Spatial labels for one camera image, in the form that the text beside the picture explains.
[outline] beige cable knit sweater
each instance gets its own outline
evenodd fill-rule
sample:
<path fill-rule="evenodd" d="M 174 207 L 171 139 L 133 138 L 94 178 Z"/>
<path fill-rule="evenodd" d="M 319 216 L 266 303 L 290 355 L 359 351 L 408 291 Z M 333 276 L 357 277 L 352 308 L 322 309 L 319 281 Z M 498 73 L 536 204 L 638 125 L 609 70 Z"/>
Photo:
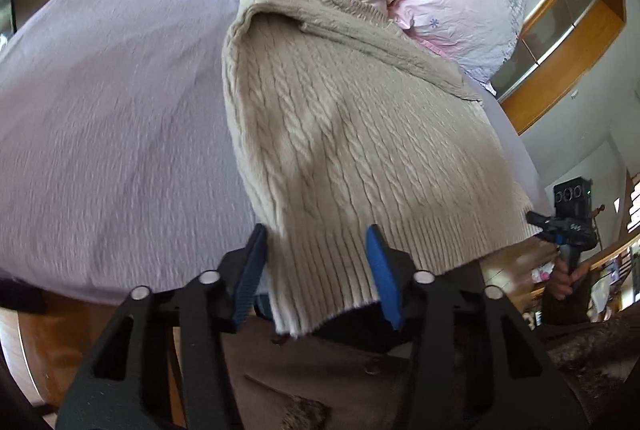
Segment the beige cable knit sweater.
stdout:
<path fill-rule="evenodd" d="M 536 232 L 460 71 L 366 4 L 240 0 L 223 79 L 279 332 L 376 300 L 372 223 L 434 273 Z"/>

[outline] purple bedsheet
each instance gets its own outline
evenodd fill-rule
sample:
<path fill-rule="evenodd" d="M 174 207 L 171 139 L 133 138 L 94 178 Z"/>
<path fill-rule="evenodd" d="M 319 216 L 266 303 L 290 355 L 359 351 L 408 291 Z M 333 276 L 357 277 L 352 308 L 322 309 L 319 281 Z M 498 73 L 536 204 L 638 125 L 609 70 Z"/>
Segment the purple bedsheet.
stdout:
<path fill-rule="evenodd" d="M 220 65 L 237 7 L 51 0 L 17 33 L 0 54 L 2 270 L 117 303 L 140 284 L 180 287 L 244 245 L 255 216 Z M 523 144 L 483 96 L 514 174 L 546 201 Z"/>

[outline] brown cloth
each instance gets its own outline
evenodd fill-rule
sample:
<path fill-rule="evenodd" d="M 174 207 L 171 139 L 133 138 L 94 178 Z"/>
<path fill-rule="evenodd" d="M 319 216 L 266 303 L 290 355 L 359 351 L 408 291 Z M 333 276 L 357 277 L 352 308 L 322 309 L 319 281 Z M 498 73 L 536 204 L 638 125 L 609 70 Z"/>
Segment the brown cloth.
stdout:
<path fill-rule="evenodd" d="M 388 430 L 408 360 L 306 336 L 283 344 L 252 317 L 224 349 L 246 430 Z"/>
<path fill-rule="evenodd" d="M 640 350 L 640 304 L 608 322 L 542 326 L 535 331 L 593 419 Z M 316 336 L 284 340 L 252 317 L 225 335 L 226 363 L 246 430 L 388 430 L 409 361 Z"/>

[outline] brown pants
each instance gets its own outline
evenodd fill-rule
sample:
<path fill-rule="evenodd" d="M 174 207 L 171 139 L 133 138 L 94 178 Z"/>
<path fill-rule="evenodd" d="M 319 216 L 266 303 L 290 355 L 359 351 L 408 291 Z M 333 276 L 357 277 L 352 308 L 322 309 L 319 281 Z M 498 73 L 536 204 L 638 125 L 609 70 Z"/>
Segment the brown pants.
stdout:
<path fill-rule="evenodd" d="M 226 363 L 247 430 L 387 430 L 408 361 L 306 336 L 273 343 L 252 317 L 224 339 Z"/>

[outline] screw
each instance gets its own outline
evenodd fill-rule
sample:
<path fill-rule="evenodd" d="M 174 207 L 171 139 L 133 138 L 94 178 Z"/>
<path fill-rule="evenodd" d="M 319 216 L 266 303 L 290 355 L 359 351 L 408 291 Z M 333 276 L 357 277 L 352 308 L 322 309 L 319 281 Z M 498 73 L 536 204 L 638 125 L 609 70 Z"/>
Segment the screw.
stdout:
<path fill-rule="evenodd" d="M 430 284 L 436 278 L 431 271 L 416 271 L 414 273 L 414 280 L 418 284 Z"/>
<path fill-rule="evenodd" d="M 220 280 L 220 274 L 217 271 L 205 271 L 198 277 L 198 280 L 202 284 L 215 284 Z"/>
<path fill-rule="evenodd" d="M 488 285 L 484 288 L 484 294 L 491 300 L 499 300 L 504 296 L 504 291 L 497 285 Z"/>
<path fill-rule="evenodd" d="M 146 298 L 151 293 L 151 290 L 146 285 L 139 285 L 133 291 L 131 291 L 131 298 L 133 300 L 142 300 Z"/>
<path fill-rule="evenodd" d="M 364 364 L 364 371 L 369 376 L 377 376 L 382 372 L 382 362 L 377 358 L 372 358 Z"/>

